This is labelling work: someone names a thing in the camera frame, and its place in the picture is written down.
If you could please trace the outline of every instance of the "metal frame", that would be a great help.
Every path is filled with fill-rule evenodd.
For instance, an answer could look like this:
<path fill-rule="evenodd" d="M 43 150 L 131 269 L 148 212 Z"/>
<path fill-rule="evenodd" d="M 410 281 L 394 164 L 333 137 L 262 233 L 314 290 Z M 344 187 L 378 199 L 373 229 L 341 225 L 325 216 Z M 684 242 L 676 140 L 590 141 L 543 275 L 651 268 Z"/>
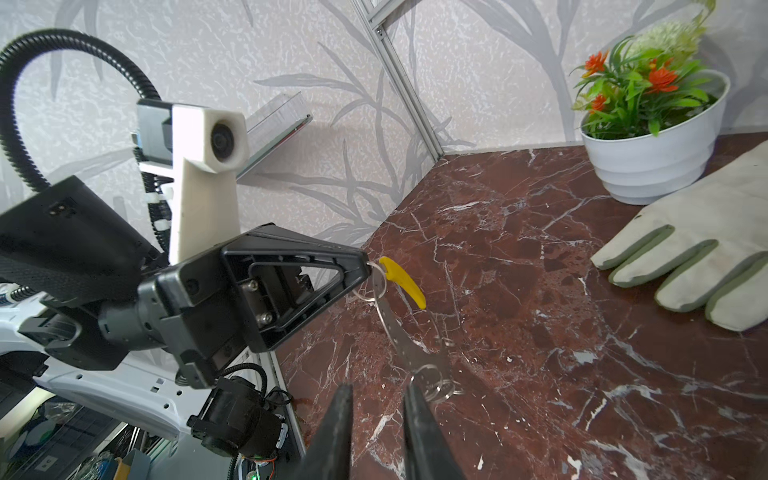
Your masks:
<path fill-rule="evenodd" d="M 424 112 L 419 96 L 413 89 L 406 70 L 402 66 L 402 62 L 398 58 L 395 48 L 392 46 L 392 42 L 389 40 L 389 36 L 384 28 L 384 22 L 406 0 L 381 0 L 376 7 L 373 6 L 371 0 L 351 0 L 351 2 L 360 20 L 366 26 L 366 33 L 376 49 L 379 60 L 381 60 L 384 69 L 392 80 L 395 91 L 397 91 L 406 105 L 406 110 L 408 110 L 413 123 L 422 135 L 429 153 L 437 161 L 443 156 L 444 152 L 437 139 L 437 135 L 435 135 L 435 131 L 432 129 L 432 125 L 429 123 L 426 112 Z"/>

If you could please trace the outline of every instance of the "yellow object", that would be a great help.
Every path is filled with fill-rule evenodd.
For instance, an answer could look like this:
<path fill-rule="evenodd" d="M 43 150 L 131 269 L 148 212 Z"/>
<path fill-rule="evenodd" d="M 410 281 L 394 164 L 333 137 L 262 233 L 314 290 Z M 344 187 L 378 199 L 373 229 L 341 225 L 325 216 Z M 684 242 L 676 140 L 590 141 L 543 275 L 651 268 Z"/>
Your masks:
<path fill-rule="evenodd" d="M 115 471 L 113 480 L 127 480 L 128 474 L 131 473 L 131 466 L 127 463 L 123 463 L 122 458 L 116 458 L 118 461 L 118 470 Z"/>
<path fill-rule="evenodd" d="M 424 297 L 424 293 L 422 293 L 419 286 L 416 285 L 416 282 L 413 281 L 413 278 L 411 278 L 411 276 L 408 275 L 397 262 L 389 257 L 381 257 L 379 258 L 379 263 L 384 266 L 387 280 L 400 285 L 402 289 L 413 298 L 413 301 L 416 302 L 416 305 L 418 305 L 420 309 L 424 310 L 427 307 L 427 300 Z"/>

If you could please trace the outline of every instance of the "keychain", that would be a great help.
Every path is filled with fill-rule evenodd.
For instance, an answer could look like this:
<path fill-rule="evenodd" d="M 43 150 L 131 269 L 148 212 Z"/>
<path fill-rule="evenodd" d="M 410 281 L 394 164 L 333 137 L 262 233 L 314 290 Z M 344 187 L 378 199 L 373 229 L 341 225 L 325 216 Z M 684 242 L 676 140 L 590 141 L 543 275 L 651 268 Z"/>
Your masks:
<path fill-rule="evenodd" d="M 447 336 L 441 334 L 432 314 L 427 310 L 430 321 L 440 339 L 440 350 L 437 353 L 427 353 L 421 346 L 413 342 L 411 336 L 402 328 L 402 324 L 392 311 L 389 301 L 384 298 L 387 280 L 391 280 L 403 288 L 421 310 L 426 310 L 424 293 L 419 289 L 411 276 L 394 260 L 388 257 L 381 257 L 379 262 L 381 265 L 368 262 L 373 269 L 371 276 L 373 296 L 369 298 L 362 296 L 357 291 L 353 291 L 353 293 L 362 301 L 373 303 L 376 306 L 376 311 L 389 337 L 389 341 L 395 347 L 395 352 L 411 373 L 409 381 L 415 382 L 421 388 L 424 398 L 428 402 L 440 403 L 451 398 L 453 395 L 461 395 L 464 392 L 461 390 L 460 384 L 452 378 L 451 364 L 448 358 L 448 350 L 446 349 L 447 346 L 452 346 L 453 342 Z"/>

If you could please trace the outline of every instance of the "glove finger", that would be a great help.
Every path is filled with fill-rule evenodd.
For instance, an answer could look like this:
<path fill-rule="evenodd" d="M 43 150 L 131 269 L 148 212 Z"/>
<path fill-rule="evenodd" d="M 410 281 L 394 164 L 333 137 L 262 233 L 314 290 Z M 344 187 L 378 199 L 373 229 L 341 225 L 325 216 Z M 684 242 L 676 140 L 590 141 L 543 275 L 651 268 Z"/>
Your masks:
<path fill-rule="evenodd" d="M 695 310 L 763 255 L 713 242 L 669 275 L 656 291 L 656 302 L 674 312 Z"/>
<path fill-rule="evenodd" d="M 709 321 L 741 332 L 768 319 L 768 255 L 722 286 L 707 301 Z"/>
<path fill-rule="evenodd" d="M 660 235 L 668 237 L 673 230 L 671 226 L 664 225 L 652 215 L 643 214 L 641 211 L 616 237 L 592 256 L 592 263 L 600 270 L 614 268 L 653 239 Z"/>
<path fill-rule="evenodd" d="M 622 287 L 646 283 L 687 262 L 701 248 L 715 242 L 705 240 L 697 243 L 688 232 L 675 231 L 672 228 L 672 233 L 667 235 L 667 231 L 669 230 L 660 233 L 635 252 L 611 273 L 608 280 Z"/>

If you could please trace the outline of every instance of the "orange flower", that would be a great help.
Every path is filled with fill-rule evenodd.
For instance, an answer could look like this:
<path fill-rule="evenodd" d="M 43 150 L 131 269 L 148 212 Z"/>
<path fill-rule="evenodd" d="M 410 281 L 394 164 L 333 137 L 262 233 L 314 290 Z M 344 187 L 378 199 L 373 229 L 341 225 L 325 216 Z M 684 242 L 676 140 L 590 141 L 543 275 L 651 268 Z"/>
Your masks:
<path fill-rule="evenodd" d="M 654 65 L 648 74 L 648 81 L 651 83 L 648 93 L 675 91 L 677 90 L 677 85 L 671 84 L 675 80 L 677 80 L 677 74 L 675 72 L 669 71 L 666 68 L 657 70 Z"/>
<path fill-rule="evenodd" d="M 584 63 L 584 68 L 587 69 L 587 73 L 583 74 L 581 77 L 586 78 L 595 72 L 604 71 L 605 70 L 604 64 L 605 64 L 606 58 L 608 58 L 607 51 L 605 53 L 603 53 L 602 51 L 599 51 L 595 55 L 590 55 L 589 60 L 587 60 Z"/>
<path fill-rule="evenodd" d="M 592 101 L 592 113 L 596 111 L 603 111 L 603 107 L 605 106 L 605 101 L 607 98 L 603 94 L 598 94 L 597 97 L 594 98 Z"/>

